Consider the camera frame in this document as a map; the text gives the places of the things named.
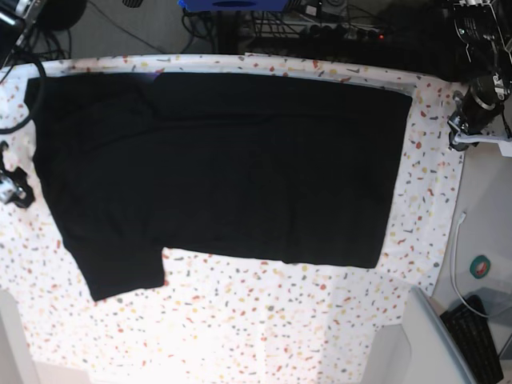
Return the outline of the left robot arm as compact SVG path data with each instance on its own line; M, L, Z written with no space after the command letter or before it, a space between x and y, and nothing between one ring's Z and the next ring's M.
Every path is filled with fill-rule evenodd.
M450 148L462 152L492 143L509 158L505 103L511 98L511 2L452 1L450 13L473 71L467 92L454 95L456 110L448 118Z

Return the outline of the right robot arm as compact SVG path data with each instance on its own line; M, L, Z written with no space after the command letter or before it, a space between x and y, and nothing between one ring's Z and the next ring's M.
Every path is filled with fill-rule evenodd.
M14 70L17 60L34 65L40 80L35 104L29 110L28 115L12 127L2 128L2 135L14 134L27 126L42 106L46 90L46 70L33 52L22 48L22 41L26 39L29 29L34 26L44 4L44 1L1 2L1 66L10 64L4 75L1 76L1 81L7 80ZM28 176L24 169L18 166L14 170L8 170L5 163L2 162L1 203L27 209L34 201L34 191L28 183Z

